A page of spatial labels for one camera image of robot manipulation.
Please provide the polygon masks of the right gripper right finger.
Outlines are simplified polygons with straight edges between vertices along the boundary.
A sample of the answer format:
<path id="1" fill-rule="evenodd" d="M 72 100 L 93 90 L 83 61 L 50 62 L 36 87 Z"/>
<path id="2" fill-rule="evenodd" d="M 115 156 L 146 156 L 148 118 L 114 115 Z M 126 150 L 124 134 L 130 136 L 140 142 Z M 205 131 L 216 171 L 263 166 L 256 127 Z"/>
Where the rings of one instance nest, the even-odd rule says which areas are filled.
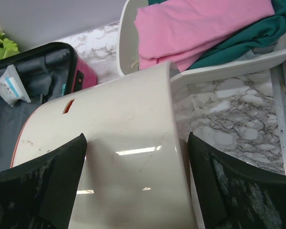
<path id="1" fill-rule="evenodd" d="M 286 229 L 286 176 L 212 147 L 190 133 L 188 150 L 207 229 Z"/>

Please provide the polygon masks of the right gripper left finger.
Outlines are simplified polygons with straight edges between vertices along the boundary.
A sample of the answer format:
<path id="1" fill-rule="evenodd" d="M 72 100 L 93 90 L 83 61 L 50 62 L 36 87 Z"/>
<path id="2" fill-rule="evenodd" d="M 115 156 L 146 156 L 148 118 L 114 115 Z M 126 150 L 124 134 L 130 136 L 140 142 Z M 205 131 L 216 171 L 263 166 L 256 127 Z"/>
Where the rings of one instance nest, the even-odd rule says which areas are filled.
<path id="1" fill-rule="evenodd" d="M 0 172 L 0 229 L 66 229 L 80 181 L 84 134 Z"/>

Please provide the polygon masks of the white cylinder appliance orange lid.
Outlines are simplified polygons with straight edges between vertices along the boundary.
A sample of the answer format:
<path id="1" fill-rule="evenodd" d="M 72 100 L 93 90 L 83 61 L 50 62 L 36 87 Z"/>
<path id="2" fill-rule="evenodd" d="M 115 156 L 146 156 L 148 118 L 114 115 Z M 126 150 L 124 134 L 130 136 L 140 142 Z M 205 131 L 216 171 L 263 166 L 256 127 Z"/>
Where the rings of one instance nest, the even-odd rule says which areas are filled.
<path id="1" fill-rule="evenodd" d="M 171 62 L 46 102 L 23 126 L 11 166 L 80 134 L 86 159 L 71 229 L 195 229 L 189 156 L 177 133 Z"/>

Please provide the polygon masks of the white packet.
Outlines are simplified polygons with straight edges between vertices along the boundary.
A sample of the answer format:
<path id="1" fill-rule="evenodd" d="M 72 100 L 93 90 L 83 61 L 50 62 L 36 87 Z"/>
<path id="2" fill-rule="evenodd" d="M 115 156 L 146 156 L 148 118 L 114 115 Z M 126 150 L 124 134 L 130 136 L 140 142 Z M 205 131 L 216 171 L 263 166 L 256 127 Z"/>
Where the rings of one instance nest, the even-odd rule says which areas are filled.
<path id="1" fill-rule="evenodd" d="M 11 107 L 18 100 L 31 103 L 26 89 L 14 65 L 9 65 L 0 77 L 0 97 Z"/>

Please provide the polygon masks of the pink and teal kids suitcase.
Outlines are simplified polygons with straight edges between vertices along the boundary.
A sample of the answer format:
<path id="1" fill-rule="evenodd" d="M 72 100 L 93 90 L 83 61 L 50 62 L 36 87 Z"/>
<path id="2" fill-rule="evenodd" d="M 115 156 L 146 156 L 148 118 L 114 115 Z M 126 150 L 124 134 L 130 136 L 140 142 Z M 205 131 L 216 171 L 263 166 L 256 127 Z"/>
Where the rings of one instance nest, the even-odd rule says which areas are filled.
<path id="1" fill-rule="evenodd" d="M 97 75 L 67 43 L 51 42 L 0 60 L 0 77 L 14 66 L 31 100 L 8 105 L 0 97 L 0 172 L 10 168 L 22 127 L 43 103 L 97 84 Z"/>

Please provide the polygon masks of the dark teal garment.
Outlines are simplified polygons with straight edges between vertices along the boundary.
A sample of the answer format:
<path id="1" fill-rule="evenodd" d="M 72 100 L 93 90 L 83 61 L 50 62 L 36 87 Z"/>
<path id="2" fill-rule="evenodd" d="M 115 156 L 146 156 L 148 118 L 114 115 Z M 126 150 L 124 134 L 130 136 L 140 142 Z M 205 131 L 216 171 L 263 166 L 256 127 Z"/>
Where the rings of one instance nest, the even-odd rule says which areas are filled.
<path id="1" fill-rule="evenodd" d="M 159 4 L 165 0 L 152 0 L 149 5 Z M 220 65 L 231 62 L 246 52 L 267 52 L 282 35 L 286 33 L 286 0 L 271 0 L 274 15 L 260 19 L 234 33 L 203 53 L 186 70 Z"/>

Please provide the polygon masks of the purple cloth item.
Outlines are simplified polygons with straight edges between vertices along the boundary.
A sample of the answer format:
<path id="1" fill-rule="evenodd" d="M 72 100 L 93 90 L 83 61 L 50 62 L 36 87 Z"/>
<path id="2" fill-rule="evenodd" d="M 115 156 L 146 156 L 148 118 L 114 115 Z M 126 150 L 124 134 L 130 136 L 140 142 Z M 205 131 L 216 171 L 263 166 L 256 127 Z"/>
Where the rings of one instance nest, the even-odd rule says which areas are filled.
<path id="1" fill-rule="evenodd" d="M 134 21 L 139 68 L 172 61 L 184 71 L 210 48 L 274 13 L 269 0 L 167 0 L 140 7 Z"/>

